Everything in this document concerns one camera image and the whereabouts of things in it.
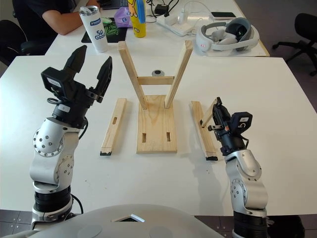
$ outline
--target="laptop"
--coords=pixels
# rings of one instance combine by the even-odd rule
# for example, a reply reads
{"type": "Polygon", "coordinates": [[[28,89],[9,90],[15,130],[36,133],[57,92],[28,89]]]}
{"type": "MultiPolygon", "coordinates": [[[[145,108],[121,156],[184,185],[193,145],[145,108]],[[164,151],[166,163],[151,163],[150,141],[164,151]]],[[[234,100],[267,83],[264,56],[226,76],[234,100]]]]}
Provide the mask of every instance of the laptop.
{"type": "Polygon", "coordinates": [[[127,0],[100,0],[99,4],[103,10],[119,9],[122,6],[128,6],[128,1],[127,0]]]}

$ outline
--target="office chair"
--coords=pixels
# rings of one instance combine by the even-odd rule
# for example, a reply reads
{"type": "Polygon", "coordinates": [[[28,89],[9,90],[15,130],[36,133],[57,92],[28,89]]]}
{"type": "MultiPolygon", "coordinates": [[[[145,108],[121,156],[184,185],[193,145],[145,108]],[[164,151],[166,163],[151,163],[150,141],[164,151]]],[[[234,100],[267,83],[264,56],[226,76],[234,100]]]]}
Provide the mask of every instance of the office chair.
{"type": "Polygon", "coordinates": [[[9,20],[0,21],[0,61],[9,66],[16,56],[42,56],[54,39],[27,41],[21,28],[9,20]]]}
{"type": "Polygon", "coordinates": [[[315,76],[317,74],[317,49],[314,48],[313,45],[317,42],[317,16],[306,13],[298,14],[295,18],[295,30],[298,35],[310,40],[310,42],[278,42],[277,44],[273,45],[272,48],[276,49],[278,46],[291,46],[296,49],[300,49],[300,51],[287,59],[285,62],[288,63],[302,53],[306,53],[315,66],[315,71],[312,71],[310,76],[315,76]]]}
{"type": "Polygon", "coordinates": [[[13,16],[17,18],[22,29],[9,20],[0,21],[0,61],[9,66],[16,56],[41,56],[51,46],[55,37],[41,37],[39,29],[27,25],[19,6],[19,0],[13,0],[13,16]]]}

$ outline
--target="white table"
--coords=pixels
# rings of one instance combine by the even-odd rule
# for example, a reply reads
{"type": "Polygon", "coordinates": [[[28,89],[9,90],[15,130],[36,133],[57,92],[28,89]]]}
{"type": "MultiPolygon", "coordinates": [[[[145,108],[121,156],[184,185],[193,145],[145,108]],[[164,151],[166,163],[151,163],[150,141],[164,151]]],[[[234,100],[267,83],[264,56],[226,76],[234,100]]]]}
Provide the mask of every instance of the white table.
{"type": "MultiPolygon", "coordinates": [[[[178,15],[181,8],[189,0],[180,0],[179,4],[172,10],[171,14],[178,15]]],[[[212,11],[229,11],[233,12],[237,17],[244,17],[238,5],[234,0],[202,0],[210,10],[212,11]]],[[[85,5],[86,0],[81,0],[78,7],[85,5]]],[[[206,10],[199,3],[191,3],[186,6],[186,10],[200,11],[200,13],[191,13],[189,19],[191,19],[192,24],[196,22],[197,19],[203,17],[208,19],[208,10],[206,10]]],[[[102,10],[102,16],[113,17],[117,10],[102,10]]],[[[199,21],[196,28],[202,26],[203,24],[212,23],[210,20],[199,21]]],[[[84,26],[72,31],[71,33],[62,36],[58,35],[51,47],[47,51],[46,55],[69,55],[76,48],[83,45],[81,40],[84,36],[85,28],[84,26]]],[[[133,34],[132,28],[127,30],[126,42],[130,49],[131,55],[134,56],[178,56],[178,47],[181,47],[185,40],[195,40],[195,37],[179,37],[172,33],[170,30],[158,25],[157,23],[147,23],[147,35],[144,38],[136,38],[133,34]]],[[[87,54],[89,55],[102,55],[97,53],[91,43],[86,43],[88,46],[87,54]]],[[[118,54],[117,43],[109,44],[109,54],[118,54]]],[[[198,48],[194,48],[193,55],[199,56],[269,56],[267,50],[260,42],[253,49],[243,52],[237,52],[236,50],[231,51],[209,51],[207,53],[201,52],[198,48]]]]}
{"type": "MultiPolygon", "coordinates": [[[[48,66],[61,69],[67,57],[17,57],[0,80],[1,209],[32,208],[32,138],[54,109],[46,102],[52,94],[44,88],[40,73],[48,66]]],[[[171,75],[177,60],[133,59],[140,76],[155,68],[171,75]]],[[[105,60],[105,56],[87,56],[76,80],[95,86],[105,60]]],[[[167,86],[145,87],[149,95],[165,92],[167,86]]],[[[75,151],[72,192],[85,211],[148,203],[192,215],[232,215],[225,162],[220,154],[219,162],[205,160],[189,108],[196,100],[205,110],[216,96],[230,113],[253,114],[252,126],[243,135],[250,139],[249,148],[263,169],[268,214],[317,213],[317,114],[283,59],[249,57],[191,57],[174,99],[177,154],[137,155],[138,100],[121,59],[114,56],[106,97],[88,110],[89,128],[75,151]],[[126,97],[128,104],[117,144],[110,157],[100,157],[119,97],[126,97]]]]}

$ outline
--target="vr headset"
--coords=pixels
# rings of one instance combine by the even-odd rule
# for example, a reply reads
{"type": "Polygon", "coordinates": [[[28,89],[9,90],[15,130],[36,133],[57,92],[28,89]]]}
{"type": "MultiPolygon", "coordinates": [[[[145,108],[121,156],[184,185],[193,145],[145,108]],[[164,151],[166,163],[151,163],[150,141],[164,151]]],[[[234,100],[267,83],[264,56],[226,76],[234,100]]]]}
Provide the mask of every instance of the vr headset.
{"type": "Polygon", "coordinates": [[[204,25],[196,34],[196,43],[203,52],[210,48],[215,51],[227,51],[236,49],[236,51],[244,51],[253,48],[258,44],[260,36],[258,31],[250,22],[242,17],[235,18],[229,23],[216,22],[204,25]],[[206,31],[217,26],[225,26],[207,35],[206,31]]]}

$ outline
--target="smartphone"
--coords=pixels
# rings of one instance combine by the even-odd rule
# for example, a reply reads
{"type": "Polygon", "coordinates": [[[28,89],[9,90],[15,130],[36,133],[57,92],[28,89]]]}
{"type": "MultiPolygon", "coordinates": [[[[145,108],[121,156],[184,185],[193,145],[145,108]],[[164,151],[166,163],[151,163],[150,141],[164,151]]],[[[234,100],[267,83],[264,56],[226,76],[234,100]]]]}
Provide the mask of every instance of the smartphone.
{"type": "Polygon", "coordinates": [[[215,20],[230,20],[236,18],[232,12],[212,11],[211,14],[215,20]]]}

